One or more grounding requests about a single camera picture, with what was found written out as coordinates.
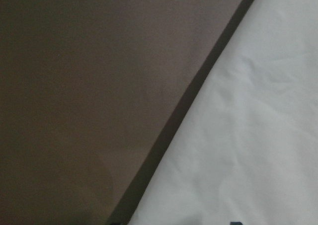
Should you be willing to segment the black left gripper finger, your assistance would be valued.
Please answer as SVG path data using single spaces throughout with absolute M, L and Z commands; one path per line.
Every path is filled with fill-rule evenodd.
M 241 221 L 231 221 L 230 225 L 243 225 Z

